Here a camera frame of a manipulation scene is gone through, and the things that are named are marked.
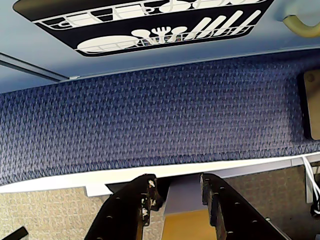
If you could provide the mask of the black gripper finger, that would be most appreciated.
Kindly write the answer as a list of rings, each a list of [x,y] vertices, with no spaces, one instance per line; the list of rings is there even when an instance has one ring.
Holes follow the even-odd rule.
[[[143,174],[126,183],[101,206],[86,240],[141,240],[152,211],[163,206],[155,174]]]
[[[202,204],[218,240],[289,240],[290,237],[257,211],[221,177],[200,177]]]

